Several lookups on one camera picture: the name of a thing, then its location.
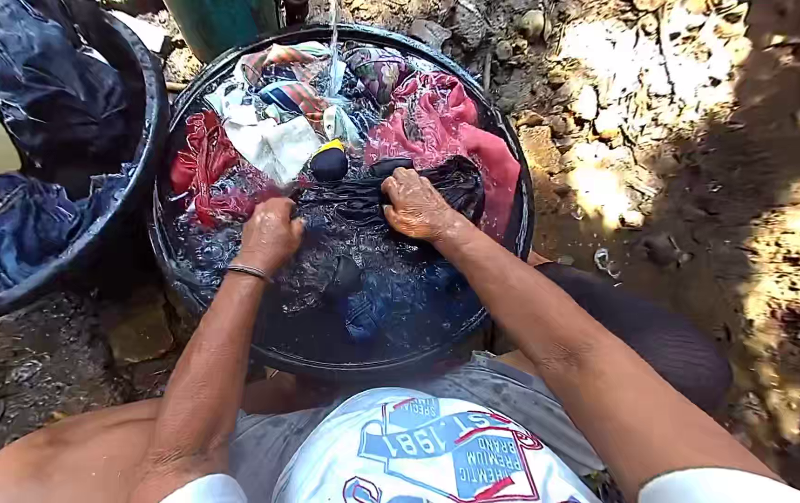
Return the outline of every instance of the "hand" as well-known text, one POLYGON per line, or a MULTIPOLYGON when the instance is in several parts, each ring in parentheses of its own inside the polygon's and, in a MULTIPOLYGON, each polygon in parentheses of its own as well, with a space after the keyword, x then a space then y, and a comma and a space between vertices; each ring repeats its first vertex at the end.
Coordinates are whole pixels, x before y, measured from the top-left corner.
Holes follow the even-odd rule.
POLYGON ((304 236, 304 221, 291 219, 294 201, 287 198, 266 200, 254 209, 242 230, 242 248, 235 264, 251 266, 272 276, 297 252, 304 236))
POLYGON ((416 239, 437 241, 465 217, 453 210, 428 178, 413 169, 398 167, 385 178, 381 190, 392 205, 385 205, 385 218, 397 231, 416 239))

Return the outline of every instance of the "black tub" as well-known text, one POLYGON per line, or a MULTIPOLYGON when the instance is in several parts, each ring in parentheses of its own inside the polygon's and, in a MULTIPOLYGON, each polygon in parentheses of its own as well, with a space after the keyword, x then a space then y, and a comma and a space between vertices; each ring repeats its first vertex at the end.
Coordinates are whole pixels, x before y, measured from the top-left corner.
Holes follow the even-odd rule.
POLYGON ((128 88, 132 85, 136 89, 131 93, 130 107, 136 110, 132 123, 136 125, 136 136, 139 137, 133 156, 137 169, 120 202, 80 236, 70 252, 52 260, 45 269, 19 285, 0 292, 0 316, 35 301, 64 277, 80 274, 100 251, 103 243, 115 241, 118 231, 126 223, 126 217, 139 210, 141 202, 147 201, 151 190, 154 166, 159 164, 157 155, 167 138, 165 127, 169 119, 168 96, 160 64, 123 22, 109 14, 105 14, 105 19, 111 33, 107 46, 99 50, 112 66, 126 75, 128 88))
MULTIPOLYGON (((193 112, 193 107, 197 109, 198 100, 202 99, 206 92, 210 92, 216 82, 219 82, 233 71, 233 67, 240 55, 262 50, 274 43, 290 45, 311 40, 327 43, 330 38, 330 27, 308 26, 283 31, 275 37, 261 40, 249 47, 234 48, 221 54, 176 99, 170 121, 170 139, 167 148, 168 159, 184 144, 182 136, 183 125, 185 119, 193 112)), ((383 47, 397 48, 407 54, 413 54, 431 63, 436 63, 442 70, 459 78, 465 86, 469 97, 478 105, 481 112, 481 128, 504 138, 513 156, 521 163, 522 170, 515 193, 515 207, 506 231, 505 245, 507 249, 519 257, 526 258, 533 234, 533 197, 529 171, 515 133, 498 109, 489 104, 481 86, 458 64, 443 54, 415 40, 380 28, 361 25, 339 25, 339 40, 356 40, 383 47)), ((177 297, 183 303, 183 307, 191 316, 197 319, 206 308, 205 302, 193 293, 188 286, 189 282, 181 277, 181 271, 177 270, 176 263, 171 259, 174 256, 173 251, 167 237, 164 235, 164 227, 161 221, 163 202, 170 192, 169 168, 168 162, 160 165, 152 201, 149 238, 155 251, 155 257, 159 262, 160 268, 164 271, 170 287, 176 291, 177 297)), ((277 369, 312 374, 326 379, 348 380, 366 378, 376 373, 379 375, 396 374, 401 371, 408 371, 411 367, 426 365, 446 353, 453 344, 461 342, 468 337, 477 326, 484 322, 486 317, 486 310, 480 308, 479 311, 473 312, 470 318, 456 326, 449 337, 440 337, 439 341, 429 345, 407 347, 404 351, 395 352, 389 357, 384 357, 383 354, 374 358, 367 357, 365 351, 348 346, 347 359, 336 362, 334 359, 329 361, 320 358, 323 350, 321 341, 306 346, 303 342, 294 344, 291 350, 286 350, 284 347, 276 348, 267 342, 261 343, 261 339, 272 340, 271 337, 263 337, 263 334, 273 325, 271 319, 268 322, 265 319, 267 317, 261 315, 258 317, 255 326, 255 342, 251 347, 251 357, 277 369)), ((315 338, 311 334, 304 334, 304 336, 311 339, 315 338)))

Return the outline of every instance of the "person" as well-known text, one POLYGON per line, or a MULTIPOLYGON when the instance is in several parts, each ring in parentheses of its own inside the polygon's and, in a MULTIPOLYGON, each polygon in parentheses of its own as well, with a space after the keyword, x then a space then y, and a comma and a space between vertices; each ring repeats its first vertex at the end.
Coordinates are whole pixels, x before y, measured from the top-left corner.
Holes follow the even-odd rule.
MULTIPOLYGON (((531 267, 413 170, 382 188, 388 223, 449 259, 519 353, 250 415, 290 387, 243 393, 267 281, 230 271, 163 398, 15 441, 0 452, 0 501, 586 502, 597 498, 581 477, 607 467, 632 502, 800 502, 702 410, 720 404, 731 374, 688 323, 576 269, 531 267)), ((234 263, 277 271, 304 232, 292 206, 260 204, 234 263)))

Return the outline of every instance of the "forearm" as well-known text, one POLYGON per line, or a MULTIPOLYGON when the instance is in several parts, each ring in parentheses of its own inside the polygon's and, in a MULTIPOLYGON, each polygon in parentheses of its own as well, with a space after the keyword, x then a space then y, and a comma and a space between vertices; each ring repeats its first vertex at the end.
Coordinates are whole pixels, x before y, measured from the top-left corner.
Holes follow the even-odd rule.
POLYGON ((666 471, 727 466, 774 476, 558 285, 464 222, 435 246, 611 468, 630 501, 666 471))
POLYGON ((134 501, 159 501, 195 478, 227 470, 262 279, 229 272, 176 364, 134 501))
POLYGON ((468 221, 458 219, 434 245, 468 279, 494 321, 549 372, 551 386, 570 380, 595 346, 607 342, 605 327, 570 295, 468 221))

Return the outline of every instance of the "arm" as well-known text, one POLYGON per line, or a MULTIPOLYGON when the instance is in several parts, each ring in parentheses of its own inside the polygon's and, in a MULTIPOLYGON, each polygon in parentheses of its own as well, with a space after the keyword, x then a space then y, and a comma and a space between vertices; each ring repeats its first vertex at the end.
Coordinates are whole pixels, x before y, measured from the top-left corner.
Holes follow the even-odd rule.
POLYGON ((630 501, 650 478, 688 467, 777 478, 558 285, 453 211, 427 179, 399 168, 383 190, 393 203, 388 222, 430 241, 465 275, 630 501))
MULTIPOLYGON (((301 243, 304 223, 290 220, 293 206, 287 199, 260 204, 245 224, 234 263, 275 272, 301 243)), ((157 503, 195 479, 227 471, 265 286, 255 276, 227 272, 170 376, 131 501, 157 503)))

